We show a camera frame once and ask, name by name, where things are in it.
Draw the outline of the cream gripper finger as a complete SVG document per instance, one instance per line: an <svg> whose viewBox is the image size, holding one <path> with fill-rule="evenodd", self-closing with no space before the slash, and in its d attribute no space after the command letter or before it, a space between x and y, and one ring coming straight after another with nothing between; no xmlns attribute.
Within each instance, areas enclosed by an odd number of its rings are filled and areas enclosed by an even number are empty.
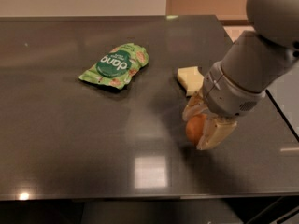
<svg viewBox="0 0 299 224"><path fill-rule="evenodd" d="M207 110L207 105L204 102L203 94L201 91L196 91L185 106L182 119L188 121L193 116L201 114L205 110Z"/></svg>
<svg viewBox="0 0 299 224"><path fill-rule="evenodd" d="M199 150L208 150L216 147L235 130L236 126L236 119L208 117L204 122L203 134L196 148Z"/></svg>

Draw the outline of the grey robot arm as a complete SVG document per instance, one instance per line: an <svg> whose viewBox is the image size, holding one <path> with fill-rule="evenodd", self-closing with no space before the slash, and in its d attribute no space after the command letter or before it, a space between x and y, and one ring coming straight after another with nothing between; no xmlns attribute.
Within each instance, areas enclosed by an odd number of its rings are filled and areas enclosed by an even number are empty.
<svg viewBox="0 0 299 224"><path fill-rule="evenodd" d="M243 32L195 88L182 118L188 139L212 149L264 97L267 87L298 64L299 0L247 0L251 31Z"/></svg>

